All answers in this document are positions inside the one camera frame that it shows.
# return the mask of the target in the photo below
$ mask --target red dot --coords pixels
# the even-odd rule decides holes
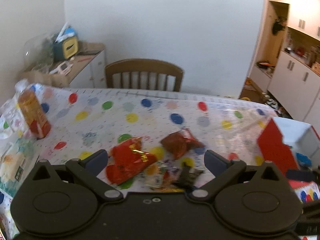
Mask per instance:
[[[76,93],[72,93],[69,96],[69,102],[70,104],[74,104],[78,100],[78,95]]]
[[[207,105],[206,105],[205,102],[199,102],[199,103],[198,103],[198,107],[199,107],[199,109],[200,109],[201,111],[207,111],[207,110],[208,110]]]
[[[54,147],[55,150],[60,150],[62,149],[63,147],[65,147],[67,145],[66,142],[59,142],[57,143],[57,145]]]
[[[239,156],[236,153],[230,153],[228,155],[228,160],[231,161],[231,160],[234,160],[234,159],[239,159]]]
[[[307,195],[307,198],[306,198],[307,202],[311,202],[312,201],[312,198],[310,195]]]

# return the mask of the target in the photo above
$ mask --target orange liquid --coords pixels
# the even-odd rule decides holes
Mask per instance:
[[[25,90],[18,98],[18,105],[30,128],[30,131],[37,139],[42,139],[51,130],[49,123],[36,94],[32,90]]]

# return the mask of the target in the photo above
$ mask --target plastic bottle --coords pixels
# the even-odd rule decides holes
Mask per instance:
[[[42,139],[50,132],[51,125],[39,104],[35,92],[29,88],[30,84],[27,79],[20,80],[15,85],[18,93],[18,105],[32,134],[37,139]]]

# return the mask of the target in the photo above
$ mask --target triangular cutout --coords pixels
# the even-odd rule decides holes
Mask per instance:
[[[271,168],[271,167],[267,167],[267,168],[264,170],[264,173],[263,173],[263,175],[262,175],[262,178],[263,178],[263,179],[276,180],[276,181],[279,180],[277,174],[274,172],[273,168]]]
[[[45,166],[41,166],[35,176],[33,177],[33,180],[40,180],[40,179],[49,179],[50,174],[47,171],[47,168]]]

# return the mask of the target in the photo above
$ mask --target table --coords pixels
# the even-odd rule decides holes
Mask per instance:
[[[193,94],[150,90],[59,89],[35,85],[36,95],[52,124],[50,134],[37,141],[39,159],[63,164],[71,158],[84,159],[99,149],[115,146],[129,137],[143,138],[143,150],[155,154],[169,168],[181,168],[186,162],[204,167],[207,149],[225,158],[240,158],[249,165],[263,162],[256,138],[274,111],[265,105]],[[183,127],[206,147],[188,152],[174,161],[160,140]],[[105,171],[98,178],[108,183]],[[206,169],[196,181],[197,187],[213,179]],[[117,186],[128,191],[151,191],[144,185],[143,173]],[[8,210],[10,200],[0,205],[7,234],[17,233]]]

